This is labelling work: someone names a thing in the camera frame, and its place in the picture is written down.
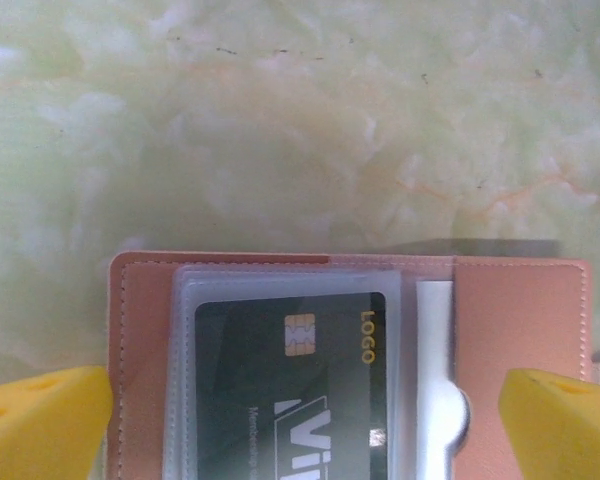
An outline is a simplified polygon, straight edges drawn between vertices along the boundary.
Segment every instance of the card holder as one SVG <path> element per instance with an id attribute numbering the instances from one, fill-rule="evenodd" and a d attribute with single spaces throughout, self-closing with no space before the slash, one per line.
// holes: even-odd
<path id="1" fill-rule="evenodd" d="M 420 427 L 421 430 L 427 431 L 431 429 L 431 425 L 430 422 L 417 422 L 416 419 L 428 413 L 426 407 L 433 405 L 434 402 L 420 402 L 420 405 L 417 406 L 417 382 L 405 381 L 416 378 L 414 371 L 417 366 L 409 363 L 409 359 L 401 355 L 401 352 L 416 351 L 418 339 L 412 334 L 415 331 L 414 328 L 411 326 L 411 328 L 406 328 L 405 325 L 414 323 L 417 319 L 408 317 L 402 312 L 402 284 L 403 274 L 397 270 L 347 270 L 324 267 L 316 269 L 275 265 L 188 265 L 179 268 L 175 274 L 173 289 L 163 478 L 166 480 L 181 478 L 238 479 L 244 477 L 247 474 L 246 472 L 250 472 L 249 476 L 251 477 L 269 478 L 273 475 L 271 478 L 276 479 L 306 478 L 298 477 L 298 475 L 303 474 L 317 474 L 321 477 L 330 475 L 331 478 L 347 478 L 349 480 L 355 480 L 356 478 L 365 480 L 369 478 L 416 478 L 417 471 L 428 471 L 427 468 L 424 468 L 426 466 L 417 468 L 418 462 L 415 453 L 420 450 L 437 450 L 444 457 L 442 458 L 443 463 L 448 465 L 453 453 L 448 447 L 455 440 L 454 438 L 442 440 L 442 443 L 440 439 L 437 439 L 434 443 L 438 445 L 433 445 L 433 448 L 429 449 L 423 449 L 417 445 L 418 438 L 422 438 L 420 443 L 423 441 L 426 443 L 426 440 L 430 437 L 416 435 L 417 428 Z M 377 332 L 373 331 L 376 328 L 375 324 L 369 321 L 373 319 L 371 313 L 374 307 L 372 305 L 373 301 L 368 300 L 368 298 L 371 299 L 370 296 L 373 295 L 382 297 L 383 328 L 386 325 L 386 340 L 382 339 L 384 341 L 377 337 Z M 357 310 L 354 308 L 350 312 L 350 318 L 344 318 L 343 311 L 352 307 L 350 302 L 359 302 L 360 300 L 362 300 L 362 303 L 358 305 Z M 259 313 L 257 311 L 258 307 L 255 307 L 256 312 L 253 311 L 254 304 L 257 305 L 258 303 L 261 307 L 265 307 Z M 274 316 L 273 323 L 260 324 L 257 318 L 258 315 L 269 313 L 276 303 L 287 304 L 292 310 L 280 312 L 279 315 Z M 203 306 L 207 310 L 209 308 L 215 308 L 216 310 L 216 316 L 210 323 L 205 324 L 199 319 L 196 323 L 197 312 L 199 312 L 199 309 L 204 308 Z M 239 321 L 244 324 L 240 328 L 245 329 L 242 330 L 243 335 L 239 338 L 239 341 L 253 342 L 254 338 L 264 336 L 261 332 L 258 333 L 258 337 L 249 337 L 250 340 L 248 340 L 243 338 L 245 335 L 248 336 L 245 331 L 250 332 L 251 329 L 262 329 L 265 326 L 267 328 L 278 326 L 279 330 L 274 336 L 273 346 L 268 348 L 270 354 L 277 354 L 279 358 L 266 359 L 265 364 L 270 361 L 277 363 L 288 360 L 290 361 L 289 368 L 296 367 L 296 369 L 290 372 L 280 369 L 273 380 L 269 378 L 269 381 L 280 382 L 280 377 L 282 377 L 282 383 L 278 383 L 277 387 L 274 388 L 276 398 L 267 401 L 266 391 L 271 390 L 271 385 L 265 384 L 260 386 L 256 398 L 251 398 L 250 401 L 243 398 L 244 392 L 233 392 L 231 403 L 227 406 L 222 405 L 223 401 L 226 403 L 226 399 L 222 399 L 223 395 L 226 396 L 226 392 L 218 393 L 218 389 L 215 389 L 213 390 L 215 393 L 211 393 L 211 389 L 208 387 L 208 384 L 214 378 L 217 380 L 218 375 L 209 375 L 207 372 L 217 372 L 220 368 L 221 362 L 218 360 L 218 351 L 221 350 L 220 339 L 222 337 L 222 341 L 226 342 L 228 337 L 228 335 L 221 333 L 226 334 L 228 322 L 222 316 L 218 317 L 217 310 L 233 309 L 235 311 L 238 307 L 243 308 Z M 338 311 L 315 311 L 316 308 L 320 310 L 329 307 L 336 308 Z M 334 315 L 336 317 L 339 315 L 344 321 L 336 325 Z M 284 324 L 294 323 L 298 320 L 304 322 L 307 319 L 311 322 L 311 333 L 315 335 L 314 342 L 317 343 L 310 345 L 311 351 L 306 351 L 303 347 L 301 353 L 309 355 L 296 357 L 293 348 L 291 348 L 291 352 L 288 346 L 283 348 L 284 337 L 287 333 L 290 333 L 290 327 L 286 325 L 283 327 L 283 322 Z M 198 343 L 200 343 L 200 339 L 203 340 L 202 349 L 205 353 L 195 351 L 196 335 L 194 332 L 197 330 L 200 330 Z M 300 333 L 306 332 L 307 330 L 304 328 L 300 330 Z M 323 341 L 321 345 L 321 337 L 329 333 L 331 333 L 332 344 L 329 345 L 328 342 Z M 376 336 L 365 335 L 374 333 L 376 333 Z M 378 347 L 381 341 L 386 344 L 383 357 L 384 367 L 380 367 L 380 362 L 376 361 L 376 351 L 369 348 L 370 346 Z M 448 338 L 443 338 L 442 343 L 438 342 L 432 345 L 433 348 L 430 349 L 427 354 L 428 357 L 425 356 L 425 358 L 430 360 L 431 357 L 434 357 L 434 363 L 436 356 L 449 358 L 449 345 L 444 343 L 446 341 L 448 341 Z M 340 389 L 345 389 L 344 392 L 338 392 L 337 387 L 334 387 L 331 383 L 327 386 L 326 382 L 324 392 L 314 392 L 314 396 L 324 393 L 326 402 L 329 398 L 329 395 L 326 395 L 327 391 L 329 389 L 336 390 L 335 394 L 331 395 L 336 399 L 335 404 L 332 402 L 328 410 L 330 420 L 333 419 L 333 422 L 330 422 L 328 428 L 325 427 L 325 432 L 330 433 L 328 438 L 331 448 L 322 452 L 323 460 L 318 461 L 320 457 L 317 457 L 316 453 L 310 448 L 305 448 L 306 446 L 296 448 L 296 446 L 291 445 L 298 453 L 298 455 L 291 458 L 291 464 L 297 468 L 287 469 L 286 473 L 288 475 L 285 475 L 285 462 L 280 458 L 284 455 L 280 453 L 282 447 L 279 446 L 279 440 L 284 439 L 284 436 L 278 434 L 275 438 L 265 438 L 261 441 L 260 437 L 266 437 L 266 435 L 260 436 L 259 432 L 266 432 L 267 429 L 270 430 L 271 425 L 275 427 L 278 423 L 284 425 L 285 417 L 302 413 L 303 403 L 296 399 L 300 396 L 297 388 L 315 389 L 319 379 L 310 377 L 304 381 L 298 381 L 298 377 L 303 372 L 303 368 L 298 367 L 298 361 L 306 359 L 309 371 L 311 371 L 313 363 L 319 361 L 314 358 L 319 357 L 321 361 L 325 361 L 329 356 L 326 352 L 322 352 L 323 354 L 320 356 L 321 349 L 337 350 L 340 344 L 346 342 L 349 342 L 346 355 L 340 352 L 341 357 L 336 357 L 333 360 L 333 365 L 329 365 L 328 371 L 332 373 L 333 369 L 340 376 L 349 376 L 355 378 L 356 381 L 349 382 L 346 388 L 341 386 Z M 235 357 L 239 354 L 240 345 L 234 345 L 231 355 Z M 204 368 L 201 375 L 196 375 L 198 366 Z M 263 364 L 261 363 L 257 367 L 262 368 Z M 367 370 L 371 371 L 372 375 L 375 372 L 373 378 L 375 378 L 376 383 L 379 378 L 384 379 L 381 389 L 378 388 L 378 385 L 370 385 L 369 378 L 364 378 Z M 250 379 L 249 386 L 258 382 L 262 372 L 258 373 L 259 375 L 255 379 Z M 289 387 L 289 374 L 292 376 L 293 381 L 291 383 L 296 386 L 296 391 L 284 392 L 282 390 Z M 197 400 L 201 397 L 200 390 L 204 392 L 202 395 L 203 401 L 196 409 Z M 207 405 L 205 405 L 205 395 L 206 397 L 213 397 L 213 402 L 211 402 L 214 404 L 213 407 L 209 407 L 208 398 Z M 371 397 L 371 403 L 374 403 L 374 396 L 379 397 L 379 403 L 378 398 L 376 398 L 375 404 L 370 410 L 368 398 Z M 284 399 L 287 397 L 292 398 L 292 400 L 285 401 Z M 277 412 L 279 408 L 282 408 L 280 405 L 291 404 L 289 402 L 294 404 L 293 408 L 289 407 L 291 413 L 286 411 Z M 449 411 L 452 403 L 447 401 L 447 411 Z M 267 415 L 267 407 L 268 410 L 271 410 L 270 415 Z M 349 418 L 342 418 L 347 410 Z M 232 420 L 238 424 L 237 428 L 233 423 L 226 422 L 228 411 L 234 412 Z M 261 413 L 259 416 L 254 417 L 250 415 L 252 411 L 260 411 Z M 355 413 L 355 417 L 351 416 L 351 411 Z M 199 414 L 213 428 L 201 428 L 197 421 Z M 459 425 L 466 423 L 466 409 L 461 408 L 455 416 L 455 421 Z M 253 420 L 253 425 L 246 422 L 247 418 Z M 244 448 L 242 451 L 236 451 L 235 447 L 231 449 L 217 448 L 218 452 L 215 456 L 221 458 L 221 461 L 214 464 L 213 455 L 209 454 L 209 444 L 214 441 L 216 444 L 219 443 L 218 437 L 223 423 L 225 427 L 227 427 L 227 423 L 229 425 L 228 432 L 222 432 L 227 438 L 222 440 L 229 442 L 229 436 L 233 434 L 235 437 L 235 431 L 237 430 L 239 435 L 231 441 L 234 443 L 242 442 Z M 209 435 L 209 430 L 213 431 L 213 435 Z M 449 425 L 446 425 L 444 430 L 449 436 Z M 251 442 L 250 447 L 253 450 L 251 458 L 249 457 L 249 448 L 247 448 L 248 442 Z M 202 445 L 203 450 L 206 450 L 206 452 L 200 452 L 198 445 Z M 275 449 L 275 458 L 266 458 L 267 449 L 269 451 Z M 258 451 L 260 451 L 259 456 L 257 453 L 254 455 L 254 452 Z M 199 465 L 199 458 L 203 459 L 204 467 Z M 441 457 L 432 457 L 426 460 L 435 462 L 441 460 Z M 214 468 L 216 470 L 223 469 L 223 473 L 214 472 Z M 418 478 L 443 477 L 419 475 Z"/>
<path id="2" fill-rule="evenodd" d="M 285 271 L 308 278 L 320 273 L 324 279 L 330 275 L 329 270 L 333 275 L 395 271 L 400 276 L 401 314 L 403 319 L 411 319 L 401 323 L 401 333 L 408 331 L 412 339 L 424 330 L 413 322 L 424 316 L 417 309 L 424 304 L 422 299 L 418 302 L 424 284 L 418 287 L 418 283 L 444 285 L 446 296 L 430 307 L 452 310 L 453 325 L 447 330 L 452 345 L 451 353 L 439 359 L 437 372 L 444 376 L 447 371 L 447 380 L 455 377 L 468 399 L 464 407 L 471 408 L 468 436 L 453 465 L 447 465 L 447 470 L 453 470 L 460 480 L 520 478 L 497 420 L 497 393 L 507 369 L 542 368 L 590 378 L 590 277 L 583 262 L 401 255 L 126 253 L 114 260 L 110 274 L 109 369 L 117 395 L 108 433 L 107 478 L 167 478 L 163 477 L 163 458 L 167 458 L 168 421 L 160 412 L 165 412 L 169 404 L 167 379 L 173 371 L 173 361 L 168 360 L 170 340 L 176 331 L 171 330 L 172 313 L 177 310 L 172 309 L 174 285 L 178 283 L 174 283 L 174 274 L 184 265 L 192 265 L 190 268 L 198 270 L 195 275 L 206 276 L 209 282 L 218 281 L 213 280 L 216 273 L 201 274 L 200 270 L 219 268 L 225 272 L 221 276 L 228 272 L 236 280 L 255 275 L 269 276 L 269 281 L 289 275 Z M 249 269 L 260 272 L 245 271 Z M 417 343 L 426 345 L 422 339 Z M 418 365 L 422 363 L 421 353 L 416 348 L 402 348 L 400 362 Z M 403 384 L 424 385 L 417 374 L 404 372 Z M 438 386 L 447 385 L 443 377 L 436 378 Z M 419 413 L 418 418 L 420 424 L 426 424 L 425 414 Z M 447 441 L 448 449 L 453 451 L 457 445 Z M 400 454 L 412 455 L 416 465 L 422 463 L 415 459 L 416 451 L 418 455 L 426 451 L 430 458 L 447 453 L 439 448 L 416 449 L 407 443 L 402 444 L 405 447 Z M 413 478 L 409 472 L 401 475 L 397 478 Z"/>

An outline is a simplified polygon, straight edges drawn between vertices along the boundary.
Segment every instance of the card chip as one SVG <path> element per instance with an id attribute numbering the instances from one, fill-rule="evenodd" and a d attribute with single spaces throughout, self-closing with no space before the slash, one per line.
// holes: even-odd
<path id="1" fill-rule="evenodd" d="M 316 316 L 313 313 L 284 318 L 284 352 L 287 357 L 316 351 Z"/>

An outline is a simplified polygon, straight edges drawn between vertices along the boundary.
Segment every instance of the dark speck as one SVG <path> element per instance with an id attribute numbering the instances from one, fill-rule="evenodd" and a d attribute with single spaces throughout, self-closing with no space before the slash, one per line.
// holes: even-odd
<path id="1" fill-rule="evenodd" d="M 237 55 L 238 54 L 238 52 L 234 52 L 233 50 L 228 50 L 226 48 L 221 48 L 221 47 L 216 48 L 216 52 L 224 52 L 224 53 L 228 53 L 229 55 Z"/>

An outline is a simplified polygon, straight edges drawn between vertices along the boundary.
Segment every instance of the black credit card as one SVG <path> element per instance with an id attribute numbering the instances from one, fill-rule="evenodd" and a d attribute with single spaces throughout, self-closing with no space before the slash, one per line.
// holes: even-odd
<path id="1" fill-rule="evenodd" d="M 197 478 L 387 480 L 385 310 L 373 292 L 201 305 Z"/>

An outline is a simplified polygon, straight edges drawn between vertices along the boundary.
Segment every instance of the stitching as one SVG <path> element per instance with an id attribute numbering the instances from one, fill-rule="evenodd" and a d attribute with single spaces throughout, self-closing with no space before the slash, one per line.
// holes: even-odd
<path id="1" fill-rule="evenodd" d="M 123 436 L 123 417 L 122 409 L 124 403 L 122 401 L 123 395 L 123 383 L 124 383 L 124 329 L 126 325 L 126 301 L 127 301 L 127 265 L 122 268 L 121 285 L 120 285 L 120 355 L 118 356 L 118 371 L 119 371 L 119 384 L 118 384 L 118 480 L 122 479 L 122 436 Z"/>
<path id="2" fill-rule="evenodd" d="M 120 289 L 120 356 L 119 356 L 119 384 L 118 384 L 118 394 L 120 396 L 119 400 L 119 415 L 118 415 L 118 479 L 122 479 L 122 435 L 123 435 L 123 407 L 124 403 L 122 401 L 122 389 L 123 389 L 123 380 L 124 380 L 124 331 L 126 327 L 126 273 L 127 267 L 130 265 L 183 265 L 182 262 L 165 262 L 165 261 L 155 261 L 155 260 L 145 260 L 138 262 L 129 262 L 122 266 L 122 282 Z M 253 265 L 248 262 L 192 262 L 190 265 Z M 411 267 L 421 267 L 421 266 L 438 266 L 438 267 L 451 267 L 457 266 L 458 262 L 455 260 L 453 262 L 418 262 L 418 261 L 398 261 L 398 262 L 381 262 L 381 261 L 360 261 L 360 262 L 330 262 L 320 265 L 310 265 L 303 264 L 298 262 L 261 262 L 258 265 L 293 265 L 293 266 L 311 266 L 313 268 L 322 268 L 328 266 L 342 266 L 342 265 L 373 265 L 373 266 L 386 266 L 386 265 L 400 265 L 400 266 L 411 266 Z M 580 378 L 585 378 L 585 362 L 586 362 L 586 342 L 587 342 L 587 324 L 586 324 L 586 305 L 587 305 L 587 274 L 583 267 L 577 265 L 575 263 L 463 263 L 463 267 L 572 267 L 580 270 Z"/>
<path id="3" fill-rule="evenodd" d="M 580 268 L 580 379 L 585 380 L 586 343 L 587 343 L 587 273 Z"/>

